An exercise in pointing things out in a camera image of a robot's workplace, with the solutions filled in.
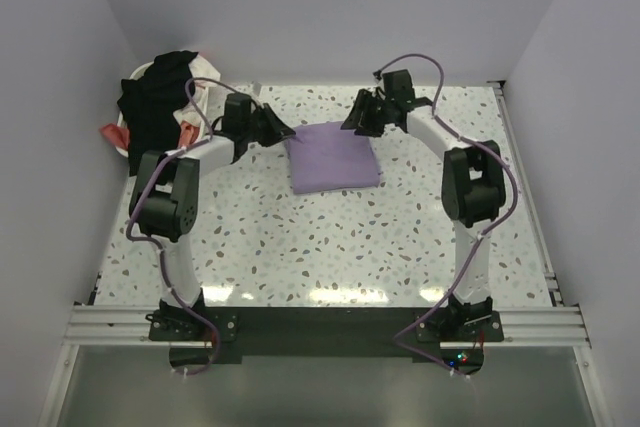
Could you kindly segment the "purple t shirt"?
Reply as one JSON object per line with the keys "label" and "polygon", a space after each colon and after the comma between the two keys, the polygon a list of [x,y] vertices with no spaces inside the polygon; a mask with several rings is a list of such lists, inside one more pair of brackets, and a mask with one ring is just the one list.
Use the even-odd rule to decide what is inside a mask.
{"label": "purple t shirt", "polygon": [[368,137],[340,122],[300,125],[285,143],[297,195],[378,187],[381,170]]}

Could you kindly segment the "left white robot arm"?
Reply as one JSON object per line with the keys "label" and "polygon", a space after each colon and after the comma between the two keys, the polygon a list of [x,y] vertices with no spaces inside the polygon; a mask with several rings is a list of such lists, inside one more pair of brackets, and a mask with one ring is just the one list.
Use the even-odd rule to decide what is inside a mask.
{"label": "left white robot arm", "polygon": [[223,115],[209,127],[209,133],[191,145],[142,155],[126,228],[128,240],[147,242],[158,255],[165,291],[148,320],[156,329],[185,339],[196,339],[214,326],[205,314],[191,254],[200,180],[236,163],[252,143],[271,147],[295,136],[269,105],[243,93],[229,94]]}

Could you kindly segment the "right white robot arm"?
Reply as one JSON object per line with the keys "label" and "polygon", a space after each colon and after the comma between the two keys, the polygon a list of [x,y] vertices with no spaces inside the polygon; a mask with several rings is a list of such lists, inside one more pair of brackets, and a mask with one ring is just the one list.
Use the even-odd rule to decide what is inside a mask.
{"label": "right white robot arm", "polygon": [[506,203],[501,152],[494,141],[464,138],[436,112],[434,99],[417,97],[408,70],[374,73],[377,86],[358,91],[343,130],[380,137],[393,125],[421,141],[442,166],[441,203],[455,234],[454,281],[419,321],[441,339],[469,339],[491,319],[489,228]]}

